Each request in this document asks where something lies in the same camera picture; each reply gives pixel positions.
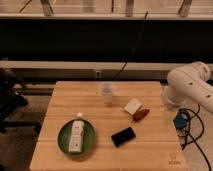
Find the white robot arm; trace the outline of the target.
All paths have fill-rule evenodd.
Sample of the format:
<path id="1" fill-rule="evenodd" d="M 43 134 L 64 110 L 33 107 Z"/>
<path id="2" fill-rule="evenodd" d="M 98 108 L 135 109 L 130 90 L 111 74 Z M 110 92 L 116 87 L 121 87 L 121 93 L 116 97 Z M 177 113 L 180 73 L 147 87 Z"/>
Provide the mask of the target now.
<path id="1" fill-rule="evenodd" d="M 188 99 L 195 101 L 213 114 L 213 86 L 207 83 L 210 76 L 210 68 L 203 62 L 180 66 L 168 73 L 168 85 L 161 95 L 165 125 L 173 122 L 177 111 Z"/>

